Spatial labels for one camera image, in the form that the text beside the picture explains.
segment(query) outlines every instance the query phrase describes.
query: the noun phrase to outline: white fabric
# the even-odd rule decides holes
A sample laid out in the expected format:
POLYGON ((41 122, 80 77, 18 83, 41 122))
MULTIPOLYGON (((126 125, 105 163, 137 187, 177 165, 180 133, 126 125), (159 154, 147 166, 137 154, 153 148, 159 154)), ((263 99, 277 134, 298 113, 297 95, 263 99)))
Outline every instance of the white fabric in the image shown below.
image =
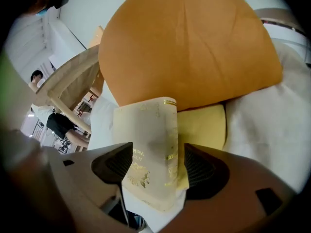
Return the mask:
POLYGON ((80 116, 80 119, 83 120, 87 125, 91 125, 91 113, 89 112, 83 112, 82 115, 80 116))
POLYGON ((54 113, 54 107, 49 105, 44 106, 36 106, 34 104, 31 105, 34 113, 38 116, 39 120, 46 126, 48 122, 48 118, 50 114, 54 113))
MULTIPOLYGON (((92 136, 88 150, 94 150, 113 145, 113 110, 117 108, 117 102, 111 94, 106 82, 103 92, 97 99, 91 112, 92 136)), ((153 232, 163 229, 183 208, 186 197, 185 191, 176 193, 176 203, 168 212, 159 212, 137 199, 126 188, 122 187, 125 207, 128 211, 141 215, 153 232)))
POLYGON ((259 161, 299 192, 311 166, 311 72, 294 50, 274 44, 283 81, 226 104, 224 150, 259 161))

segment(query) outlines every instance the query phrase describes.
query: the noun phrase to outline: black shorts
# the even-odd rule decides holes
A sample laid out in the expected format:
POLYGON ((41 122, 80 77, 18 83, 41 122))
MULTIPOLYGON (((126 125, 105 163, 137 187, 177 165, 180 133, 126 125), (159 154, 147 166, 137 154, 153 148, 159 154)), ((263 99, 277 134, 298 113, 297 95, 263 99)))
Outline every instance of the black shorts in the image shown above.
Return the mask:
POLYGON ((54 131, 60 138, 64 139, 65 134, 69 130, 73 130, 75 124, 71 122, 66 116, 56 113, 51 114, 48 118, 47 127, 54 131))

